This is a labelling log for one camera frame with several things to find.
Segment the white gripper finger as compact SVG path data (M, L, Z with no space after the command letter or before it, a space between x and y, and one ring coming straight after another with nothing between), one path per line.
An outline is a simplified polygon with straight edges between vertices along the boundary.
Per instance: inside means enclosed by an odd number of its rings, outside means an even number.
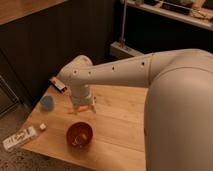
M95 105L94 105L94 104L90 104L90 105L89 105L89 108L90 108L90 110L91 110L93 113L96 113L96 108L95 108Z
M80 108L79 106L74 106L72 114L78 114L79 108Z

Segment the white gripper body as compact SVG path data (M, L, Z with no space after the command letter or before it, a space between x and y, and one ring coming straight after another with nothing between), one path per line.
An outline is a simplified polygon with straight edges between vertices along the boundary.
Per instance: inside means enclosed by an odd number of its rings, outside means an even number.
M94 97L89 85L71 86L70 99L75 109L81 106L91 106L94 103Z

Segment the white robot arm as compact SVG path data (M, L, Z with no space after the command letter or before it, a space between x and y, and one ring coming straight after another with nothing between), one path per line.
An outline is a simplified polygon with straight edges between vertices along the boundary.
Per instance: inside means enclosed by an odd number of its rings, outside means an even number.
M92 85L146 88L146 170L213 171L212 53L170 50L99 65L79 55L57 77L76 107L92 102Z

